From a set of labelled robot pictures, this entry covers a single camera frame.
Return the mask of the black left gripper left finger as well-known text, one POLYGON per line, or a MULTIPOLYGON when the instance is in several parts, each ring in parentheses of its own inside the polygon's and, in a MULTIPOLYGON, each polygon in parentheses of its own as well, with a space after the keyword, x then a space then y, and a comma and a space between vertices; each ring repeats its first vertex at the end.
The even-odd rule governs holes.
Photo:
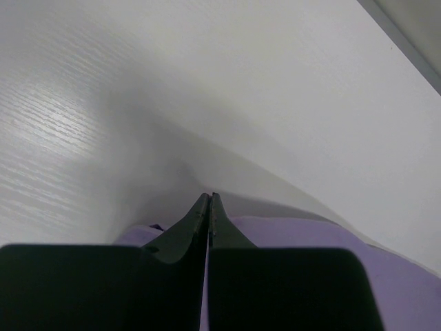
POLYGON ((197 330, 209 197, 140 247, 1 249, 2 330, 197 330))

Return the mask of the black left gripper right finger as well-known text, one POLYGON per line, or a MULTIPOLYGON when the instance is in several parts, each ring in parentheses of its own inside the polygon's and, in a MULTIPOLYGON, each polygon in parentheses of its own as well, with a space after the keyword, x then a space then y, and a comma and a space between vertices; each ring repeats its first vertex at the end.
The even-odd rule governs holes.
POLYGON ((342 248, 259 248, 209 205, 210 330, 382 330, 357 256, 342 248))

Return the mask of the purple t shirt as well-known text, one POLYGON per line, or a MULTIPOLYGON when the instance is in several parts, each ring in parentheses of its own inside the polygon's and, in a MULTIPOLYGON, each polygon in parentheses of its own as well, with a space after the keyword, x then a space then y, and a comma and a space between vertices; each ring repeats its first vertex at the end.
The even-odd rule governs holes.
POLYGON ((440 280, 322 221, 199 212, 134 240, 119 330, 439 330, 440 280))

